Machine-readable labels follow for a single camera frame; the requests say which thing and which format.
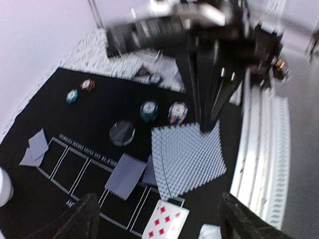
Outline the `blue card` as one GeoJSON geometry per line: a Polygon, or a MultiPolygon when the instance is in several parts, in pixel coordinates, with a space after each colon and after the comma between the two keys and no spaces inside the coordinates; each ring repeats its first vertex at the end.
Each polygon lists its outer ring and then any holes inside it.
{"type": "Polygon", "coordinates": [[[39,167],[44,159],[45,152],[41,155],[33,153],[30,148],[27,148],[25,154],[19,163],[19,166],[39,167]]]}

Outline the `nine of diamonds card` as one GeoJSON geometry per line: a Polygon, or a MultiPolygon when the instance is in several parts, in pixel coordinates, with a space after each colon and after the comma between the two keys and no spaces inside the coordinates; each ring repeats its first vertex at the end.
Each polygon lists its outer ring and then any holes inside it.
{"type": "Polygon", "coordinates": [[[143,231],[143,239],[178,239],[189,210],[159,200],[143,231]]]}

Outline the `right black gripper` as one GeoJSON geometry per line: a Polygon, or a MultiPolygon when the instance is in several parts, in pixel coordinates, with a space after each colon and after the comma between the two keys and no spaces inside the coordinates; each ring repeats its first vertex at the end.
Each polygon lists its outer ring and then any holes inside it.
{"type": "Polygon", "coordinates": [[[215,127],[248,67],[264,75],[276,64],[282,38],[282,33],[269,31],[260,22],[201,26],[194,21],[186,26],[174,18],[175,60],[202,133],[215,127]]]}

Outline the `teal poker chip stack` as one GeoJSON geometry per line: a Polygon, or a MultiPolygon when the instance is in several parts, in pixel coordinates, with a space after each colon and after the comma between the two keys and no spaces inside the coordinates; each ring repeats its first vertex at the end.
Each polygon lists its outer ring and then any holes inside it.
{"type": "Polygon", "coordinates": [[[154,100],[145,101],[140,107],[140,117],[145,122],[152,122],[158,116],[158,103],[154,100]]]}

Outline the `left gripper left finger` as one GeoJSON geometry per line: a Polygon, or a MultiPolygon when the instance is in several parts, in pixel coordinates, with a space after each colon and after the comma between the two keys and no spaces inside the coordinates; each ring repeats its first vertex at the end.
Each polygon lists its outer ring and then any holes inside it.
{"type": "Polygon", "coordinates": [[[42,233],[43,239],[95,239],[100,218],[96,194],[89,193],[50,223],[42,233]]]}

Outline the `black dealer button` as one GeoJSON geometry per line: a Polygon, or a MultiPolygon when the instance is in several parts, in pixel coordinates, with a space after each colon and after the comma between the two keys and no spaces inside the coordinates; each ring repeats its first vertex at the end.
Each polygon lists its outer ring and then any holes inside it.
{"type": "Polygon", "coordinates": [[[116,122],[109,131],[111,142],[115,146],[126,146],[130,144],[135,136],[135,127],[128,120],[116,122]]]}

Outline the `orange chip stack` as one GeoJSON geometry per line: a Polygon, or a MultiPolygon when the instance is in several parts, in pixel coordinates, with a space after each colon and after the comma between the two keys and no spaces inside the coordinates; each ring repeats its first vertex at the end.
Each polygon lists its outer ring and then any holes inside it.
{"type": "Polygon", "coordinates": [[[86,79],[81,83],[80,88],[82,91],[90,92],[95,88],[95,81],[92,79],[86,79]]]}

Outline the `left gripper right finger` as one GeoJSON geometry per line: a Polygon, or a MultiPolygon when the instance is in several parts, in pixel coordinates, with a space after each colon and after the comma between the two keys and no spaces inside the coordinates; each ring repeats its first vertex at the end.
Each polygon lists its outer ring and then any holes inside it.
{"type": "Polygon", "coordinates": [[[220,230],[223,239],[291,239],[268,224],[228,192],[219,204],[220,230]]]}

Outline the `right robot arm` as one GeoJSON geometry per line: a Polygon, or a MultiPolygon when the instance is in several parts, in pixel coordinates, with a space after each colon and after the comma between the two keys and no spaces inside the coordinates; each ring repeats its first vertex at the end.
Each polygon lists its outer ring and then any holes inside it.
{"type": "Polygon", "coordinates": [[[109,27],[106,37],[110,58],[148,48],[174,54],[202,132],[214,128],[246,77],[262,88],[287,78],[282,35],[253,25],[246,0],[160,0],[146,16],[109,27]]]}

